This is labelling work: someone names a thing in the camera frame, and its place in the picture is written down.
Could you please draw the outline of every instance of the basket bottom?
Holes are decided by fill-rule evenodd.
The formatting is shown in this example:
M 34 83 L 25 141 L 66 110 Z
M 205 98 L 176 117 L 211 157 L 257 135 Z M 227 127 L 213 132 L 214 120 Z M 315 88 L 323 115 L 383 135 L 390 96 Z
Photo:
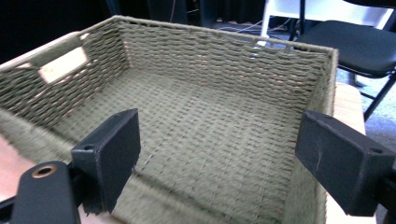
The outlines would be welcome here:
M 138 175 L 116 209 L 130 221 L 156 213 L 146 209 L 141 210 L 146 216 L 137 216 L 130 206 L 143 203 L 133 194 L 133 182 L 140 179 L 147 186 L 145 192 L 172 192 L 178 207 L 186 203 L 231 222 L 280 223 L 292 186 L 300 107 L 128 69 L 53 131 L 78 142 L 111 114 L 138 108 L 142 145 Z M 158 221 L 176 222 L 165 218 L 174 217 Z

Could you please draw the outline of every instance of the handle cutout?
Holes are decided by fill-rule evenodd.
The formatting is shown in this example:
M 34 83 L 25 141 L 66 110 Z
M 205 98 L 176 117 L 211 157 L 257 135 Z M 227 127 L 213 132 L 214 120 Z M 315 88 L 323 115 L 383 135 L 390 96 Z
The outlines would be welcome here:
M 38 70 L 38 74 L 40 74 L 47 83 L 54 83 L 66 77 L 69 73 L 87 62 L 88 59 L 84 49 L 79 47 L 43 65 L 41 69 Z

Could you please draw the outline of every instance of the chair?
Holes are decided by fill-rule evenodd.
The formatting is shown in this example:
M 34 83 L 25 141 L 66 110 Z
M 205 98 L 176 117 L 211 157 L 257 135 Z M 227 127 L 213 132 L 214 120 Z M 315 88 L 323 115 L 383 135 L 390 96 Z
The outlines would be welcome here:
M 367 7 L 396 8 L 396 1 L 346 0 Z M 396 82 L 396 33 L 378 30 L 365 25 L 343 21 L 324 21 L 304 32 L 305 0 L 300 1 L 301 36 L 297 42 L 339 49 L 339 68 L 368 78 L 389 77 L 379 94 L 364 112 L 364 120 L 370 118 L 376 107 Z

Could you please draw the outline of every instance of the woven basket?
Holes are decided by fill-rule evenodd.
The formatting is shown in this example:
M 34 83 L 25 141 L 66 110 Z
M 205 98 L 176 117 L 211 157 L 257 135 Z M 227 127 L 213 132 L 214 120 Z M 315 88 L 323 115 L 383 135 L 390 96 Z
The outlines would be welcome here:
M 259 44 L 265 41 L 266 46 Z M 44 64 L 83 47 L 51 83 Z M 334 49 L 113 17 L 0 70 L 0 132 L 35 161 L 138 108 L 128 223 L 324 223 L 325 191 L 294 157 L 302 112 L 332 114 Z

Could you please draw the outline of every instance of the chair seat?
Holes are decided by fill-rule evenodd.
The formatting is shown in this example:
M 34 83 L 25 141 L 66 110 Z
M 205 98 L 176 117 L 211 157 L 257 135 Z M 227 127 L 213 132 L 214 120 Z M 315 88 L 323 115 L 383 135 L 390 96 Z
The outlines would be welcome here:
M 370 77 L 384 77 L 396 65 L 396 34 L 343 21 L 324 21 L 297 42 L 339 49 L 339 64 Z

